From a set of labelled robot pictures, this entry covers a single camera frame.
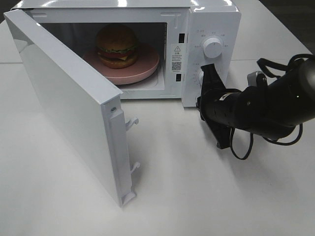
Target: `tomato slice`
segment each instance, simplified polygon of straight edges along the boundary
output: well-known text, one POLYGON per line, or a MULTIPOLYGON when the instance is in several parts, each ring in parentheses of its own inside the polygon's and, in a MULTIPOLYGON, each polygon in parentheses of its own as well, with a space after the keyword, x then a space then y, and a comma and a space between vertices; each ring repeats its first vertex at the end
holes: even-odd
POLYGON ((103 50, 98 50, 97 52, 107 58, 123 58, 131 55, 134 52, 134 50, 129 50, 126 53, 107 53, 104 52, 103 50))

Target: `hamburger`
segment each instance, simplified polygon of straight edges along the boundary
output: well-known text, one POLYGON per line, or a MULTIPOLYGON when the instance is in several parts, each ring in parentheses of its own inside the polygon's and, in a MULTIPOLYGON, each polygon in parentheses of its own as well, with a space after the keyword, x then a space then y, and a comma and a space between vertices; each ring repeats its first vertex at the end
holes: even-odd
POLYGON ((96 47, 99 59, 104 65, 120 69, 134 64, 138 58, 138 39, 127 26, 109 24, 96 36, 96 47))

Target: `sticker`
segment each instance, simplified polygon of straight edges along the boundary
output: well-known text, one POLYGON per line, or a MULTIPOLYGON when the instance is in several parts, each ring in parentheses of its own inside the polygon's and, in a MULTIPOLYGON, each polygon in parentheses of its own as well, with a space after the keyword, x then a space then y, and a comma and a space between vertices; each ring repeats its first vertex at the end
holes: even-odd
POLYGON ((186 53, 185 44, 171 44, 171 70, 172 72, 181 73, 184 67, 184 57, 186 53))
POLYGON ((229 95, 231 95, 232 93, 230 92, 230 93, 227 93, 227 94, 225 94, 225 95, 223 95, 220 99, 219 99, 219 101, 224 101, 229 95))

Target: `microwave control panel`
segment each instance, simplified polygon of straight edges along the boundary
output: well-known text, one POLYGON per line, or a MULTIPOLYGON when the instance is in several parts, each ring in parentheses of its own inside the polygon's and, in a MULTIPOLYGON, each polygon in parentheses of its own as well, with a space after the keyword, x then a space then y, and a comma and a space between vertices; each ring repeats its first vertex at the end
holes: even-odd
POLYGON ((201 66, 214 63, 225 82, 233 53, 241 13, 235 6, 200 7, 190 9, 187 45, 187 72, 182 88, 184 107, 195 106, 201 93, 203 72, 201 66))

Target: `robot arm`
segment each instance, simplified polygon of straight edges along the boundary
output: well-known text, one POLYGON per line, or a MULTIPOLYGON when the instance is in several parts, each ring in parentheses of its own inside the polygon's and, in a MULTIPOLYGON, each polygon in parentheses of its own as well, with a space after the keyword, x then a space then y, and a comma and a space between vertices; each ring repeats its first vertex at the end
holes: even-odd
MULTIPOLYGON (((217 139, 218 148, 230 147, 235 156, 232 147, 235 128, 251 133, 251 150, 252 134, 274 144, 291 145, 301 137, 302 123, 315 118, 314 55, 296 55, 288 66, 265 59, 257 63, 263 72, 248 75, 249 86, 244 91, 227 89, 213 64, 201 67, 204 76, 196 106, 201 119, 217 139), (275 76, 267 66, 285 70, 285 75, 275 76), (277 80, 268 85, 266 75, 277 80), (291 134, 297 125, 300 125, 300 132, 295 141, 278 142, 291 134)), ((241 159, 246 159, 250 150, 241 159)))

